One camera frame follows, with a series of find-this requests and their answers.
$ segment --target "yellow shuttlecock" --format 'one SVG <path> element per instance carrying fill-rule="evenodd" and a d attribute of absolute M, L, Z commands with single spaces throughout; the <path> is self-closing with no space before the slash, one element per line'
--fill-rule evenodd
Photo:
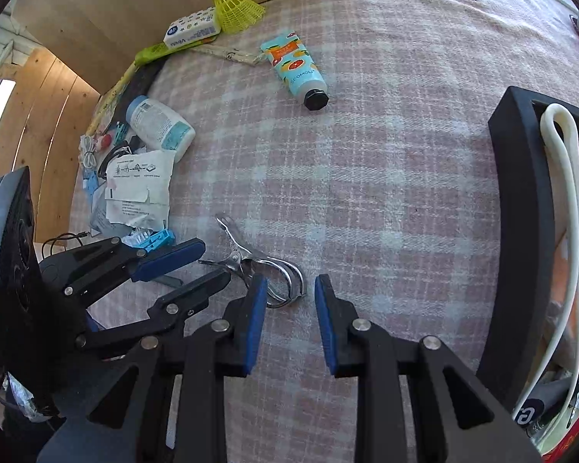
<path fill-rule="evenodd" d="M 259 21 L 266 9 L 253 0 L 212 0 L 221 29 L 235 33 Z"/>

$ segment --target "orange label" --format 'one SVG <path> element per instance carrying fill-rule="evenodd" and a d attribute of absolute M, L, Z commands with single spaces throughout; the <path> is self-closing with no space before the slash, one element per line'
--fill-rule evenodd
<path fill-rule="evenodd" d="M 294 52 L 298 50 L 298 40 L 294 40 L 293 42 L 289 42 L 287 45 L 284 45 L 279 48 L 268 49 L 268 52 L 272 54 L 273 60 L 280 60 L 285 54 L 289 54 L 290 52 Z"/>

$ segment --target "plaid cloth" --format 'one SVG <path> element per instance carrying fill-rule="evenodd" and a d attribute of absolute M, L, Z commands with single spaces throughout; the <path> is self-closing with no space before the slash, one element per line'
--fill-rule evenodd
<path fill-rule="evenodd" d="M 329 86 L 309 112 L 269 64 L 182 52 L 149 95 L 196 129 L 170 185 L 170 228 L 205 257 L 245 238 L 294 261 L 306 299 L 268 311 L 253 374 L 226 380 L 229 461 L 349 462 L 356 381 L 324 364 L 313 279 L 396 336 L 440 336 L 476 369 L 499 256 L 499 200 L 487 120 L 514 84 L 579 106 L 579 39 L 555 0 L 274 0 L 264 19 L 217 45 L 256 51 L 294 29 Z M 83 193 L 72 231 L 85 227 Z M 210 268 L 191 265 L 190 281 Z M 106 326 L 146 318 L 168 289 L 126 283 L 95 304 Z M 241 281 L 188 320 L 190 332 L 245 293 Z M 414 454 L 412 438 L 408 442 Z"/>

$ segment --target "white cable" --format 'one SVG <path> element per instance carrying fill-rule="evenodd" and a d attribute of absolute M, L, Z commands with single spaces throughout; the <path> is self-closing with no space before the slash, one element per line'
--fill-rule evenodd
<path fill-rule="evenodd" d="M 82 135 L 80 137 L 80 162 L 87 169 L 96 169 L 96 157 L 94 150 L 96 143 L 89 135 Z"/>
<path fill-rule="evenodd" d="M 562 129 L 564 141 L 560 138 L 556 131 L 554 122 Z M 513 411 L 513 419 L 519 413 L 519 410 L 529 397 L 532 389 L 538 383 L 543 372 L 547 368 L 557 345 L 562 338 L 565 331 L 566 324 L 568 324 L 571 315 L 571 309 L 575 299 L 577 300 L 576 314 L 577 314 L 577 339 L 576 339 L 576 356 L 575 366 L 572 371 L 571 385 L 569 387 L 566 401 L 560 413 L 554 418 L 551 424 L 545 430 L 541 439 L 545 439 L 554 427 L 559 424 L 562 417 L 565 415 L 568 405 L 574 395 L 579 377 L 579 136 L 577 133 L 577 125 L 570 112 L 560 104 L 551 104 L 547 106 L 543 116 L 540 119 L 540 133 L 543 136 L 543 141 L 547 147 L 547 151 L 552 159 L 561 168 L 564 176 L 565 196 L 568 208 L 568 263 L 569 273 L 566 283 L 566 291 L 564 297 L 564 304 L 562 306 L 562 314 L 557 321 L 556 329 L 547 351 L 543 356 L 541 363 L 536 370 L 530 384 L 525 388 L 519 402 Z"/>

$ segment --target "hand cream tube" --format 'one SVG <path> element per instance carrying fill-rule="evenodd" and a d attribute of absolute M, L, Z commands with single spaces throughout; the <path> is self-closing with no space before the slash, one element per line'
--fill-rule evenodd
<path fill-rule="evenodd" d="M 264 42 L 261 48 L 289 91 L 309 110 L 328 104 L 328 86 L 295 32 Z"/>

